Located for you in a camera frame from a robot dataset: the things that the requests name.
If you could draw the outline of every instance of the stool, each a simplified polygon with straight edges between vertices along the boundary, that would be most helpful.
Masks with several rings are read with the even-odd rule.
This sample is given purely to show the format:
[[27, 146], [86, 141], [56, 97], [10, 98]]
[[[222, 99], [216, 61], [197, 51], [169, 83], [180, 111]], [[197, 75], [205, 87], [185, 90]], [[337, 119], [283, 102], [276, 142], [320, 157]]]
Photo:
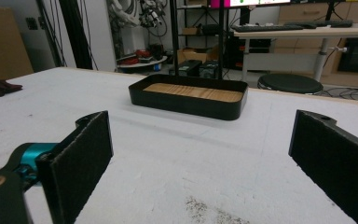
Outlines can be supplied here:
[[264, 75], [258, 79], [257, 87], [303, 94], [315, 94], [324, 89], [324, 86], [313, 78], [292, 74]]

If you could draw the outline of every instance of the desk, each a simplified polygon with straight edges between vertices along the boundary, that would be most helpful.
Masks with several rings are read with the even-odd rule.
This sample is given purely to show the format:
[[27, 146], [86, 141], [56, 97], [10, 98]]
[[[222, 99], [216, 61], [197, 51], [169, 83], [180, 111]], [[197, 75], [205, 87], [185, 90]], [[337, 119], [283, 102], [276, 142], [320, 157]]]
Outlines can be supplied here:
[[[357, 38], [358, 28], [325, 28], [304, 29], [295, 31], [252, 32], [234, 33], [242, 39], [246, 39], [243, 52], [242, 80], [246, 80], [247, 70], [294, 70], [313, 71], [313, 78], [320, 81], [324, 61], [326, 58], [328, 41], [331, 38]], [[312, 54], [249, 54], [250, 39], [274, 39], [274, 38], [321, 38], [321, 50], [317, 55]]]
[[[241, 117], [208, 119], [131, 104], [144, 77], [55, 68], [10, 80], [0, 98], [0, 167], [26, 142], [60, 142], [75, 120], [108, 110], [115, 155], [76, 223], [354, 223], [288, 156], [297, 109], [358, 136], [358, 106], [252, 90]], [[43, 190], [26, 194], [50, 223]]]

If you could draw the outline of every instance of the monitor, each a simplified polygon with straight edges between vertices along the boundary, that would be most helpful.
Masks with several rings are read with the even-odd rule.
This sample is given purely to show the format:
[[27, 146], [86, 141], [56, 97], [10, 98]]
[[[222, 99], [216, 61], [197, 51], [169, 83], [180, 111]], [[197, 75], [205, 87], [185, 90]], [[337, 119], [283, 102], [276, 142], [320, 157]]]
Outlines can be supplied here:
[[220, 1], [224, 1], [225, 8], [235, 7], [266, 7], [274, 5], [290, 4], [290, 0], [211, 0], [211, 8], [219, 8]]

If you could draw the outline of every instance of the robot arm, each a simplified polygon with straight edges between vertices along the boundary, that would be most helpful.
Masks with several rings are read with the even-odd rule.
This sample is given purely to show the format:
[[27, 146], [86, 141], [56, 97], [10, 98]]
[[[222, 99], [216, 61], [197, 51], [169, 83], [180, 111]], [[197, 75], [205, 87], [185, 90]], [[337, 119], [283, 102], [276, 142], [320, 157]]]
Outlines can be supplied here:
[[17, 147], [0, 169], [0, 223], [33, 223], [24, 193], [39, 181], [53, 223], [74, 223], [113, 156], [110, 135], [101, 111], [78, 119], [59, 143]]
[[110, 6], [120, 20], [120, 26], [128, 25], [135, 27], [141, 25], [141, 22], [136, 17], [123, 10], [123, 6], [118, 2], [118, 0], [112, 0]]
[[131, 3], [135, 5], [134, 13], [132, 10], [133, 6], [132, 8], [123, 9], [123, 6], [120, 4], [119, 0], [111, 0], [110, 7], [119, 19], [119, 25], [121, 27], [135, 27], [140, 25], [142, 27], [149, 28], [156, 27], [157, 23], [162, 24], [158, 18], [159, 16], [165, 15], [162, 10], [161, 0], [140, 0], [142, 11], [139, 14], [139, 19], [136, 18], [137, 2], [132, 0]]

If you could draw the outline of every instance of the shelf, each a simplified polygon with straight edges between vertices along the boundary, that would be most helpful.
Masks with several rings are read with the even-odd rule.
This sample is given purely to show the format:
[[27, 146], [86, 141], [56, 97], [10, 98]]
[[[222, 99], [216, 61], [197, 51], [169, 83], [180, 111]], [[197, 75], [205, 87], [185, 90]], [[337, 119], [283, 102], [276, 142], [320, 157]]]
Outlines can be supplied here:
[[219, 35], [179, 35], [179, 36], [215, 36], [215, 37], [218, 37]]
[[210, 7], [187, 7], [187, 6], [182, 6], [177, 8], [178, 10], [188, 10], [188, 9], [211, 9]]
[[119, 64], [117, 67], [118, 67], [118, 68], [145, 67], [145, 66], [148, 66], [148, 65], [156, 64], [156, 63], [162, 63], [162, 62], [164, 62], [165, 60], [167, 60], [167, 56], [163, 56], [161, 60], [153, 61], [153, 62], [150, 62], [150, 63]]

